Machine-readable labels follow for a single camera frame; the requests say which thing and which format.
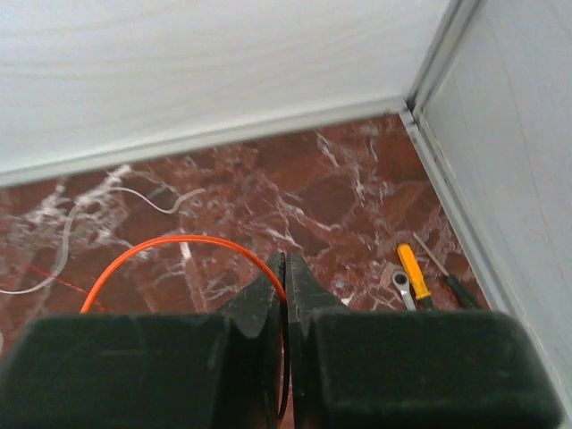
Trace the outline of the silver wrench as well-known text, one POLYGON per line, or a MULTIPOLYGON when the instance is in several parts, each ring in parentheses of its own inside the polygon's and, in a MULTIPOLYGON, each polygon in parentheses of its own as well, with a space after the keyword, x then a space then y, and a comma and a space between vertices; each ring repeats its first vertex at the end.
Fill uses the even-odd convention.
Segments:
POLYGON ((391 276, 394 288, 399 292, 408 311, 416 311, 416 304, 410 291, 410 282, 405 272, 395 271, 391 276))

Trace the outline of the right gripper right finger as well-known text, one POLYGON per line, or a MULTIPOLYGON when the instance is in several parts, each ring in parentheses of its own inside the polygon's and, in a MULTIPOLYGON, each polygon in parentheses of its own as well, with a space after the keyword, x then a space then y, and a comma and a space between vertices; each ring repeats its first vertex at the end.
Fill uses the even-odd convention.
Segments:
POLYGON ((557 428, 526 330, 486 310, 358 311, 284 261, 298 428, 557 428))

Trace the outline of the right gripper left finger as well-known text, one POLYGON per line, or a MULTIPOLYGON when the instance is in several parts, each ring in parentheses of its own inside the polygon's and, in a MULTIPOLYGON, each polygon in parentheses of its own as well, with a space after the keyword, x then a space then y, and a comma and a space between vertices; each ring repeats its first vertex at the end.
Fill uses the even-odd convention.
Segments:
POLYGON ((203 315, 58 315, 1 362, 4 428, 275 428, 280 301, 261 273, 203 315))

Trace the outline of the yellow handled screwdriver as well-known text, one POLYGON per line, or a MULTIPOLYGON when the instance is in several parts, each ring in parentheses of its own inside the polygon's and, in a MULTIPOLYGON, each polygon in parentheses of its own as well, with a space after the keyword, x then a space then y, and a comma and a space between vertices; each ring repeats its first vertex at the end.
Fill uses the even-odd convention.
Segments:
POLYGON ((406 275, 415 292, 416 302, 428 311, 434 311, 431 292, 425 284, 425 278, 416 260, 412 247, 409 244, 399 244, 397 253, 406 275))

